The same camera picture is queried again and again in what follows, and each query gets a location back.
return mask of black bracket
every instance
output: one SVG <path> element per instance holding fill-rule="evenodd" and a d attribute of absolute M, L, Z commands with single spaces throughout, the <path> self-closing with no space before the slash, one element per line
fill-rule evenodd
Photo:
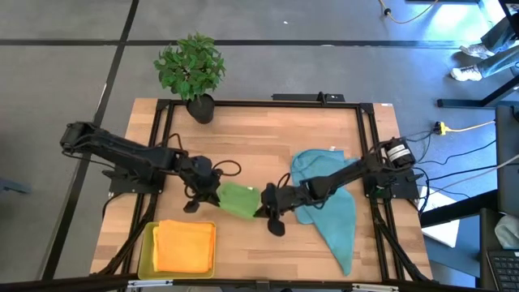
<path fill-rule="evenodd" d="M 118 166 L 115 170 L 103 170 L 102 173 L 111 178 L 109 192 L 112 193 L 160 194 L 165 181 L 165 174 L 156 172 L 149 182 L 141 182 L 128 170 Z"/>
<path fill-rule="evenodd" d="M 326 98 L 328 97 L 328 94 L 324 94 L 323 92 L 319 92 L 317 94 L 317 101 L 321 103 L 322 106 L 326 105 Z"/>
<path fill-rule="evenodd" d="M 399 174 L 378 173 L 366 176 L 368 185 L 374 188 L 367 191 L 367 195 L 375 199 L 417 199 L 420 194 L 416 187 L 412 170 Z"/>
<path fill-rule="evenodd" d="M 375 110 L 373 109 L 372 103 L 359 103 L 358 104 L 360 108 L 366 113 L 366 114 L 374 114 Z"/>
<path fill-rule="evenodd" d="M 157 101 L 157 107 L 155 108 L 156 111 L 162 111 L 165 109 L 169 104 L 171 103 L 171 100 L 167 99 L 160 99 Z"/>

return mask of yellow tray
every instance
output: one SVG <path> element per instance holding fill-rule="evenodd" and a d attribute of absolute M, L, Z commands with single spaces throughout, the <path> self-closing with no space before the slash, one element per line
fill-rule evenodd
<path fill-rule="evenodd" d="M 170 279 L 209 279 L 214 276 L 215 254 L 217 253 L 217 228 L 214 233 L 214 252 L 212 254 L 212 268 L 206 273 L 180 273 L 180 272 L 155 272 L 153 270 L 153 228 L 159 226 L 158 222 L 149 222 L 144 227 L 143 244 L 140 250 L 139 271 L 137 275 L 141 280 L 170 280 Z"/>

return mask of cable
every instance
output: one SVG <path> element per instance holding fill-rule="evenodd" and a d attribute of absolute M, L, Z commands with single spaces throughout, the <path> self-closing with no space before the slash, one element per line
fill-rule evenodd
<path fill-rule="evenodd" d="M 407 136 L 405 136 L 404 138 L 405 138 L 406 141 L 409 141 L 409 142 L 419 142 L 419 141 L 422 141 L 422 140 L 424 140 L 424 139 L 427 139 L 427 138 L 431 137 L 431 135 L 432 135 L 432 131 L 424 131 L 424 132 L 428 133 L 428 135 L 425 135 L 425 136 L 423 136 L 423 137 L 420 138 L 420 139 L 413 140 L 413 139 L 408 139 L 408 138 L 406 138 L 406 137 L 409 137 L 410 135 L 407 135 Z"/>
<path fill-rule="evenodd" d="M 165 146 L 166 143 L 168 143 L 169 139 L 173 138 L 177 136 L 177 141 L 178 141 L 178 146 L 180 147 L 181 150 L 184 150 L 184 147 L 182 146 L 182 141 L 180 140 L 180 135 L 178 133 L 173 133 L 171 134 L 168 138 L 164 139 L 162 142 L 159 142 L 155 145 L 155 147 L 159 146 L 159 145 L 163 145 Z"/>
<path fill-rule="evenodd" d="M 431 146 L 431 134 L 429 134 L 429 140 L 427 140 L 427 146 L 423 151 L 422 157 L 420 157 L 420 159 L 417 160 L 417 163 L 420 163 L 420 161 L 422 161 L 423 158 L 425 158 L 425 156 L 427 155 L 427 151 L 429 150 L 429 146 Z"/>
<path fill-rule="evenodd" d="M 426 185 L 421 185 L 421 184 L 417 184 L 417 186 L 427 187 Z M 429 187 L 432 188 L 432 189 L 440 190 L 439 187 L 433 187 L 433 186 L 429 186 Z M 470 197 L 467 194 L 465 194 L 465 193 L 457 193 L 457 192 L 454 192 L 454 191 L 444 191 L 444 192 L 449 193 L 449 194 L 453 194 L 453 195 L 463 195 L 464 197 L 470 199 Z"/>
<path fill-rule="evenodd" d="M 379 0 L 380 2 L 380 5 L 382 5 L 382 8 L 384 9 L 384 14 L 389 16 L 389 18 L 395 23 L 395 24 L 407 24 L 407 23 L 410 23 L 411 21 L 417 19 L 418 17 L 422 16 L 424 13 L 426 13 L 429 9 L 431 9 L 431 7 L 433 7 L 437 2 L 438 0 L 435 0 L 428 8 L 426 8 L 424 11 L 422 11 L 420 14 L 416 15 L 415 17 L 413 17 L 412 19 L 409 19 L 409 20 L 406 20 L 406 21 L 398 21 L 396 19 L 394 19 L 392 17 L 392 14 L 391 14 L 391 9 L 387 8 L 386 7 L 386 4 L 384 3 L 384 0 Z"/>
<path fill-rule="evenodd" d="M 420 131 L 418 133 L 414 133 L 414 134 L 410 134 L 410 135 L 404 135 L 401 138 L 405 138 L 406 140 L 409 140 L 409 139 L 407 139 L 407 137 L 411 137 L 411 136 L 414 136 L 414 135 L 420 135 L 420 134 L 426 134 L 426 133 L 429 134 L 429 133 L 431 133 L 431 131 Z"/>
<path fill-rule="evenodd" d="M 92 160 L 92 159 L 83 158 L 83 157 L 76 157 L 74 155 L 65 153 L 65 150 L 62 151 L 62 154 L 65 155 L 66 157 L 75 158 L 75 159 L 79 159 L 79 160 L 83 160 L 83 161 L 89 161 L 91 163 L 96 163 L 98 165 L 103 165 L 103 166 L 111 168 L 112 170 L 115 170 L 115 167 L 113 167 L 113 166 L 111 166 L 109 164 L 106 164 L 106 163 L 100 162 L 100 161 L 95 161 L 95 160 Z"/>
<path fill-rule="evenodd" d="M 478 171 L 478 170 L 488 170 L 489 168 L 496 167 L 496 166 L 497 165 L 489 165 L 489 166 L 479 167 L 477 169 L 472 169 L 472 170 L 457 171 L 455 173 L 446 174 L 446 175 L 440 176 L 438 178 L 431 178 L 429 180 L 433 181 L 433 180 L 438 180 L 438 179 L 442 179 L 442 178 L 448 178 L 449 176 L 453 176 L 453 175 L 456 175 L 456 174 L 466 174 L 466 173 L 473 172 L 473 171 Z"/>
<path fill-rule="evenodd" d="M 425 210 L 425 207 L 427 206 L 427 201 L 429 200 L 429 196 L 431 195 L 431 187 L 429 185 L 429 176 L 427 175 L 427 172 L 425 172 L 425 170 L 423 170 L 419 167 L 414 167 L 413 169 L 422 171 L 426 177 L 425 183 L 426 183 L 426 187 L 427 187 L 427 193 L 426 193 L 425 197 L 423 197 L 424 201 L 423 201 L 422 207 L 418 210 L 418 217 L 421 217 L 423 210 Z"/>
<path fill-rule="evenodd" d="M 242 172 L 242 166 L 237 163 L 236 161 L 234 160 L 224 160 L 224 161 L 220 161 L 218 163 L 216 163 L 212 168 L 215 170 L 217 168 L 217 166 L 221 165 L 221 164 L 224 164 L 224 163 L 234 163 L 237 167 L 238 167 L 238 171 L 235 173 L 235 174 L 224 174 L 222 172 L 221 175 L 225 175 L 225 176 L 237 176 L 238 174 L 240 174 Z"/>
<path fill-rule="evenodd" d="M 281 185 L 281 181 L 283 181 L 283 178 L 286 178 L 285 182 L 283 183 L 283 186 Z M 290 179 L 290 173 L 283 174 L 283 176 L 279 179 L 277 182 L 277 188 L 286 186 L 287 183 L 289 183 Z"/>
<path fill-rule="evenodd" d="M 490 172 L 492 172 L 492 171 L 494 171 L 494 170 L 498 170 L 498 169 L 500 169 L 501 167 L 503 167 L 503 166 L 505 166 L 505 165 L 511 163 L 512 161 L 516 160 L 517 158 L 519 158 L 519 154 L 517 154 L 516 156 L 514 156 L 514 157 L 508 159 L 507 161 L 501 163 L 500 165 L 497 165 L 497 166 L 495 166 L 495 167 L 492 167 L 490 170 L 487 170 L 487 171 L 485 171 L 485 172 L 483 172 L 483 173 L 481 173 L 481 174 L 476 174 L 476 175 L 471 176 L 471 177 L 469 177 L 469 178 L 463 178 L 463 179 L 460 180 L 460 181 L 453 182 L 453 183 L 451 183 L 451 184 L 449 184 L 449 185 L 447 185 L 447 186 L 445 186 L 445 187 L 442 187 L 442 190 L 444 190 L 444 189 L 446 189 L 446 188 L 448 188 L 448 187 L 452 187 L 452 186 L 454 186 L 454 185 L 457 185 L 458 183 L 463 183 L 463 182 L 466 182 L 466 181 L 471 180 L 471 179 L 473 179 L 473 178 L 478 178 L 478 177 L 480 177 L 480 176 L 482 176 L 482 175 L 485 175 L 485 174 L 488 174 L 488 173 L 490 173 Z"/>
<path fill-rule="evenodd" d="M 486 147 L 492 145 L 495 143 L 495 140 L 493 140 L 492 142 L 490 142 L 489 144 L 483 146 L 483 147 L 480 147 L 480 148 L 477 148 L 477 149 L 474 149 L 474 150 L 470 150 L 468 152 L 464 152 L 464 153 L 460 153 L 460 154 L 455 154 L 455 155 L 451 155 L 449 157 L 447 157 L 447 159 L 445 159 L 445 162 L 438 162 L 438 161 L 422 161 L 422 162 L 418 162 L 419 164 L 423 164 L 423 163 L 436 163 L 436 164 L 439 164 L 439 165 L 446 165 L 447 164 L 447 161 L 453 157 L 459 157 L 459 156 L 463 156 L 463 155 L 466 155 L 466 154 L 471 154 L 473 152 L 476 152 L 476 151 L 479 151 L 479 150 L 482 150 L 482 149 L 485 149 Z"/>
<path fill-rule="evenodd" d="M 108 204 L 115 198 L 119 197 L 120 195 L 122 195 L 123 193 L 117 193 L 117 194 L 114 194 L 112 195 L 111 198 L 109 198 L 108 200 L 106 200 L 105 204 L 103 205 L 103 213 L 102 213 L 102 217 L 101 219 L 105 219 L 105 212 L 106 212 L 106 207 L 108 206 Z"/>
<path fill-rule="evenodd" d="M 185 194 L 186 197 L 188 197 L 189 199 L 193 199 L 193 198 L 195 198 L 195 195 L 196 195 L 196 194 L 188 195 L 188 194 L 187 194 L 187 186 L 184 187 L 184 194 Z"/>
<path fill-rule="evenodd" d="M 492 123 L 495 123 L 495 121 L 484 122 L 482 124 L 479 124 L 479 125 L 476 125 L 476 126 L 472 126 L 472 127 L 466 127 L 466 128 L 463 128 L 463 129 L 451 129 L 451 128 L 445 126 L 445 131 L 453 131 L 453 132 L 468 131 L 468 130 L 473 130 L 473 129 L 476 129 L 476 128 L 479 128 L 479 127 L 483 127 L 483 126 L 486 126 L 486 125 L 490 125 Z"/>

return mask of concrete floor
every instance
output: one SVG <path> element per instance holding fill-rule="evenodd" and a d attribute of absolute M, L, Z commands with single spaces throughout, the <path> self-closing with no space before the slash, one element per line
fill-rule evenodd
<path fill-rule="evenodd" d="M 398 19 L 408 19 L 426 4 L 386 1 Z M 0 2 L 0 39 L 118 39 L 131 0 L 18 0 Z M 141 1 L 130 39 L 174 39 L 189 32 L 216 39 L 296 39 L 372 41 L 476 41 L 489 19 L 475 4 L 441 4 L 417 21 L 397 25 L 380 18 L 376 0 L 147 0 Z M 126 47 L 102 126 L 123 135 L 136 97 L 175 98 L 157 82 L 152 60 L 161 47 Z M 222 46 L 228 74 L 217 99 L 269 99 L 282 92 L 340 92 L 347 101 L 393 103 L 403 135 L 428 130 L 435 121 L 466 127 L 494 118 L 491 110 L 439 109 L 438 98 L 481 99 L 508 81 L 509 71 L 480 82 L 459 83 L 452 67 L 477 59 L 451 49 L 390 47 Z M 0 46 L 0 177 L 30 183 L 31 195 L 0 196 L 0 282 L 38 277 L 50 234 L 76 161 L 58 146 L 65 125 L 91 120 L 105 85 L 115 47 Z M 427 158 L 483 146 L 493 127 L 435 136 Z M 423 144 L 412 145 L 421 153 Z M 490 147 L 445 167 L 422 165 L 431 177 L 495 163 Z M 109 181 L 90 165 L 66 241 L 57 277 L 88 273 L 101 225 Z M 445 186 L 459 178 L 445 179 Z M 495 188 L 495 175 L 455 186 L 477 195 Z M 458 247 L 468 243 L 475 220 L 461 222 Z M 432 260 L 444 247 L 427 240 Z M 433 264 L 437 280 L 473 286 L 473 278 Z"/>

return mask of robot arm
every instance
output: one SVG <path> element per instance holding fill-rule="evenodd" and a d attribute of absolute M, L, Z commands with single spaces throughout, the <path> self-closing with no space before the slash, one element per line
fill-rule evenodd
<path fill-rule="evenodd" d="M 200 201 L 218 206 L 216 190 L 220 186 L 221 170 L 213 169 L 207 157 L 189 157 L 188 151 L 177 148 L 147 147 L 113 135 L 90 122 L 68 124 L 60 144 L 69 156 L 77 153 L 93 153 L 113 162 L 115 170 L 104 170 L 109 178 L 138 186 L 157 186 L 162 190 L 166 174 L 177 175 L 193 190 L 194 195 L 184 210 L 195 212 Z"/>
<path fill-rule="evenodd" d="M 384 158 L 380 155 L 382 149 L 385 151 Z M 262 206 L 256 211 L 255 216 L 267 217 L 268 230 L 282 236 L 285 234 L 285 226 L 279 219 L 285 212 L 293 211 L 302 205 L 322 208 L 339 187 L 368 174 L 397 174 L 409 170 L 415 162 L 404 139 L 393 138 L 381 142 L 365 157 L 329 176 L 302 180 L 298 187 L 276 187 L 272 183 L 267 184 L 265 191 L 261 193 Z"/>

